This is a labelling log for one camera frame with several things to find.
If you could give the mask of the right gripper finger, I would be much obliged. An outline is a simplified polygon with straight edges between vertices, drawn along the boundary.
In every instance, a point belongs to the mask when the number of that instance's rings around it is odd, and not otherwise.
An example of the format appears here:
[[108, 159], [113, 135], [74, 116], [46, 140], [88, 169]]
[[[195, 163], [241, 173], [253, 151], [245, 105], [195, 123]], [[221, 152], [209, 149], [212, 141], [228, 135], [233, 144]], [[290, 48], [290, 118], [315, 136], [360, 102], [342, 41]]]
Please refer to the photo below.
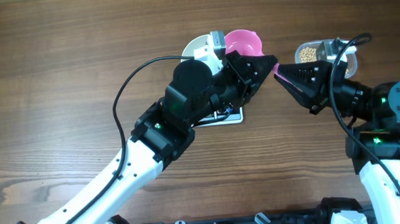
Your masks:
[[307, 63], [276, 64], [273, 68], [275, 79], [282, 86], [309, 86], [326, 83], [332, 63], [312, 61]]
[[279, 82], [300, 106], [308, 109], [319, 108], [321, 106], [323, 98], [320, 82], [310, 79], [308, 82], [300, 81], [298, 86], [282, 79], [279, 79]]

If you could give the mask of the pink plastic scoop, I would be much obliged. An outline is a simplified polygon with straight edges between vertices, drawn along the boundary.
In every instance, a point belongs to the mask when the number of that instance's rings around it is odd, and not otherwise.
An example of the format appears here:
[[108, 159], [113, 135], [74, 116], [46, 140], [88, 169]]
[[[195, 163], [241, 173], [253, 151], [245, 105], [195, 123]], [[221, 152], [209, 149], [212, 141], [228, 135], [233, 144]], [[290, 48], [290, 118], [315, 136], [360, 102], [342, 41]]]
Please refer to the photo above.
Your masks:
[[262, 52], [262, 41], [254, 31], [238, 29], [229, 32], [225, 36], [226, 52], [239, 52], [246, 56], [264, 56]]

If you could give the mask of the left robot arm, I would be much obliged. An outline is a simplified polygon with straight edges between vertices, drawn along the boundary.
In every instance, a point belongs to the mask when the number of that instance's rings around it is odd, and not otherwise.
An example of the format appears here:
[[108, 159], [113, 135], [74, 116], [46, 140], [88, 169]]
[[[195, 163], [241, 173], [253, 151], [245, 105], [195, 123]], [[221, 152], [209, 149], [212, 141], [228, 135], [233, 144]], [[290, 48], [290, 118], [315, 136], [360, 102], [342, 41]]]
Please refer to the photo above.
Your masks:
[[179, 59], [164, 96], [135, 122], [129, 138], [120, 132], [120, 153], [78, 195], [37, 224], [106, 224], [185, 152], [195, 140], [194, 127], [215, 111], [247, 104], [277, 64], [273, 55], [233, 51], [213, 73], [203, 61]]

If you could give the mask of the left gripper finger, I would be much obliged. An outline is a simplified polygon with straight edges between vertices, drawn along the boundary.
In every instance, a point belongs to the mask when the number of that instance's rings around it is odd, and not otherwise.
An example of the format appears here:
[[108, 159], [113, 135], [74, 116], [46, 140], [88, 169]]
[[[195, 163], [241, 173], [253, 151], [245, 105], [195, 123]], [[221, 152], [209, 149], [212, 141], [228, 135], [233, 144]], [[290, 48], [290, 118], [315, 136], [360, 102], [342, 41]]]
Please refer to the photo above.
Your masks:
[[274, 55], [266, 56], [243, 56], [242, 65], [245, 67], [243, 72], [244, 83], [246, 84], [245, 97], [253, 97], [267, 76], [272, 72], [277, 64], [277, 57]]
[[238, 84], [246, 81], [252, 83], [263, 82], [265, 80], [265, 67], [263, 56], [243, 56], [239, 52], [233, 51], [229, 54], [230, 65], [235, 73], [235, 80]]

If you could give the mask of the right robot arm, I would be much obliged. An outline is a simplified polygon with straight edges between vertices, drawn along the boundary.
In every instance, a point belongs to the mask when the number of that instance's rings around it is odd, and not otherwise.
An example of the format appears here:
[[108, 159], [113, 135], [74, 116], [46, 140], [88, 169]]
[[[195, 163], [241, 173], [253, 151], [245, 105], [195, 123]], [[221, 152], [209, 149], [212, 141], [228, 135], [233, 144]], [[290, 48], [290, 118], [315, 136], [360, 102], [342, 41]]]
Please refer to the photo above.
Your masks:
[[278, 82], [317, 114], [330, 107], [378, 224], [400, 224], [400, 81], [374, 88], [346, 77], [347, 62], [275, 66]]

